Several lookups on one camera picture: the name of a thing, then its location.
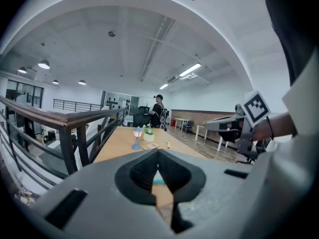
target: yellow pot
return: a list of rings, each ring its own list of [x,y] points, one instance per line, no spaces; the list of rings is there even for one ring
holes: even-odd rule
[[[154,134],[144,133],[143,140],[144,141],[149,141],[149,142],[155,141],[155,133]]]

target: black shirt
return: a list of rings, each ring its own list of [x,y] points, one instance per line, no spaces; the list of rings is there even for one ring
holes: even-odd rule
[[[153,110],[155,114],[152,116],[151,124],[152,127],[157,127],[160,125],[160,115],[162,111],[164,110],[164,105],[162,103],[156,103],[153,107]]]

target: ceiling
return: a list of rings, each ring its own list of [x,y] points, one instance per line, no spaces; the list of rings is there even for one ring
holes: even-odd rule
[[[109,36],[113,30],[115,37]],[[47,59],[50,70],[37,66]],[[194,71],[209,84],[222,74],[235,74],[230,63],[193,30],[161,14],[122,6],[75,10],[35,28],[4,57],[0,67],[24,77],[60,85],[85,80],[92,87],[99,78],[134,79],[156,88],[195,63]],[[178,80],[168,90],[203,84],[199,78]]]

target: man in black shirt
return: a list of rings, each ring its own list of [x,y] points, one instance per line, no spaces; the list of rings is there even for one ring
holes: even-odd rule
[[[163,96],[157,95],[156,96],[156,104],[153,107],[153,110],[149,113],[152,115],[151,125],[152,127],[159,127],[160,126],[160,115],[164,111],[164,105],[162,104]]]

